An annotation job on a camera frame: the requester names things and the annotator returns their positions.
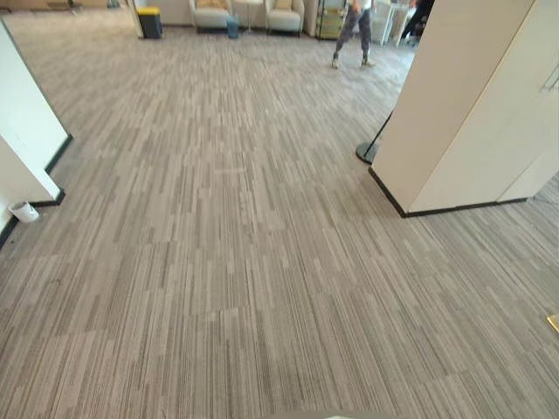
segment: cushion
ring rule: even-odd
[[[228,10],[215,7],[196,7],[194,9],[194,24],[201,28],[226,28],[227,20],[230,18]]]
[[[275,31],[299,31],[299,13],[292,10],[272,10],[268,13],[268,26]]]
[[[276,0],[276,5],[274,9],[278,10],[291,10],[291,4],[293,0]]]
[[[225,0],[197,0],[196,7],[199,8],[213,8],[228,10],[227,2]]]

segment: white container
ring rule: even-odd
[[[8,210],[22,223],[32,223],[38,219],[38,212],[29,203],[13,203]]]

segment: yellow trash bin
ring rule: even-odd
[[[161,37],[161,15],[158,7],[139,7],[136,9],[140,19],[144,38],[159,39]]]

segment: armchair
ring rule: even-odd
[[[227,9],[219,7],[207,7],[206,4],[215,3],[212,1],[189,0],[192,21],[196,28],[226,28],[227,20],[232,15],[231,1],[223,0],[227,4]]]
[[[274,9],[277,0],[266,0],[266,28],[269,31],[299,32],[303,30],[305,4],[293,0],[291,10]]]

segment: door handle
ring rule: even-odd
[[[557,86],[557,82],[559,82],[559,64],[553,69],[540,90],[545,89],[551,92]]]
[[[553,89],[556,89],[557,87],[559,87],[559,74],[557,74],[556,81],[553,83],[553,85],[551,85],[549,91],[551,92]]]

